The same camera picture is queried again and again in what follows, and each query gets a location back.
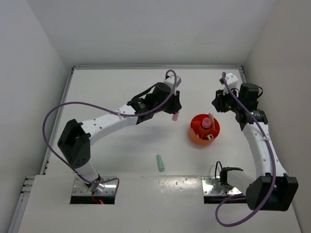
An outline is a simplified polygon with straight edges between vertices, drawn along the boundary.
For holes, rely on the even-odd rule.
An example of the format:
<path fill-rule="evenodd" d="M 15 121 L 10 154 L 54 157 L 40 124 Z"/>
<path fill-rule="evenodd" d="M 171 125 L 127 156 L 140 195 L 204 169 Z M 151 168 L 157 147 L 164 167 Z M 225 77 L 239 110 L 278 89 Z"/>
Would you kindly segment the pink capped clear tube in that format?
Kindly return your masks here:
<path fill-rule="evenodd" d="M 201 121 L 201 127 L 203 129 L 210 129 L 212 127 L 212 121 L 209 117 L 206 117 L 204 118 L 202 121 Z"/>

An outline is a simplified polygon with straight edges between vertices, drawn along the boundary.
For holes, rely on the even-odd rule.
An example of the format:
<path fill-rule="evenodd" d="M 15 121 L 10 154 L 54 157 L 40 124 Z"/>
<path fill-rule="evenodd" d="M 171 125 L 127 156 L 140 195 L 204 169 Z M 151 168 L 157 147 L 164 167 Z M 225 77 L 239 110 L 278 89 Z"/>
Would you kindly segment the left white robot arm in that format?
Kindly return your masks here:
<path fill-rule="evenodd" d="M 177 87 L 169 80 L 158 82 L 134 96 L 117 109 L 116 114 L 109 113 L 82 122 L 75 119 L 67 122 L 57 145 L 69 167 L 85 179 L 87 189 L 103 180 L 91 162 L 91 146 L 122 128 L 150 120 L 159 112 L 177 115 L 182 108 Z"/>

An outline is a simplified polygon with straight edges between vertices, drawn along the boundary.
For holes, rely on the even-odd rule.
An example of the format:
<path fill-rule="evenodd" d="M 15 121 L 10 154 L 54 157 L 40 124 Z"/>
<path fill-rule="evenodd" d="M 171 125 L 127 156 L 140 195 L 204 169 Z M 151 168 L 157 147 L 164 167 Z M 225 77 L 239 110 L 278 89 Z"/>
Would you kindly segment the pink correction tape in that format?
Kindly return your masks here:
<path fill-rule="evenodd" d="M 179 112 L 177 112 L 176 114 L 173 114 L 172 120 L 173 121 L 178 121 L 178 117 L 179 117 Z"/>

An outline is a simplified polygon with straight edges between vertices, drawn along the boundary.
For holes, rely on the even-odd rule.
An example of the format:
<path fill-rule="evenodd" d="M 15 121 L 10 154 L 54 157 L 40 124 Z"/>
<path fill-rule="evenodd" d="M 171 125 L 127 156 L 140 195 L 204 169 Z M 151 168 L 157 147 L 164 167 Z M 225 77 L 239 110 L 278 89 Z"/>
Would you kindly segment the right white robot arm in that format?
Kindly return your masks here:
<path fill-rule="evenodd" d="M 256 168 L 256 178 L 248 177 L 239 167 L 223 167 L 219 182 L 236 187 L 255 210 L 264 200 L 262 210 L 287 211 L 298 189 L 296 177 L 291 177 L 281 165 L 269 136 L 266 114 L 258 109 L 263 89 L 256 84 L 243 83 L 239 90 L 217 90 L 212 105 L 217 112 L 232 111 L 249 144 Z"/>

